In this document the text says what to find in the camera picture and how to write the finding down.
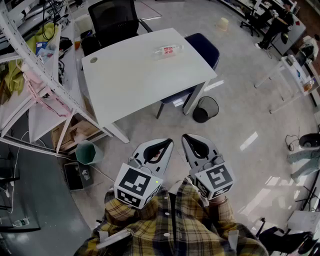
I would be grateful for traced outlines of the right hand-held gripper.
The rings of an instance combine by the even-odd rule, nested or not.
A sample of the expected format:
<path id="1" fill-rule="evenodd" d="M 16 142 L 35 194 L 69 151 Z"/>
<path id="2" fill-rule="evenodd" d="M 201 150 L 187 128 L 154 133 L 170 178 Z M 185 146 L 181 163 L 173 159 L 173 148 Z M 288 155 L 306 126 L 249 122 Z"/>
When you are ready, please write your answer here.
<path id="1" fill-rule="evenodd" d="M 230 163 L 225 161 L 215 144 L 200 135 L 184 134 L 181 138 L 184 154 L 191 170 L 190 179 L 208 200 L 227 193 L 235 177 Z"/>

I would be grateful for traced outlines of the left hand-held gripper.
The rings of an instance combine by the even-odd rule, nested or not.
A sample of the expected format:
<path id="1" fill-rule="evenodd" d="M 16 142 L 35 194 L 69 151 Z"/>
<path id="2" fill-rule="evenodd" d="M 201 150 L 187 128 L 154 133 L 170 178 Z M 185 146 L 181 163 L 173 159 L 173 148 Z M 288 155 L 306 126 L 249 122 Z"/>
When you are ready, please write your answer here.
<path id="1" fill-rule="evenodd" d="M 173 147 L 174 142 L 170 138 L 141 143 L 133 157 L 120 168 L 114 183 L 115 197 L 129 206 L 142 209 L 162 186 Z"/>

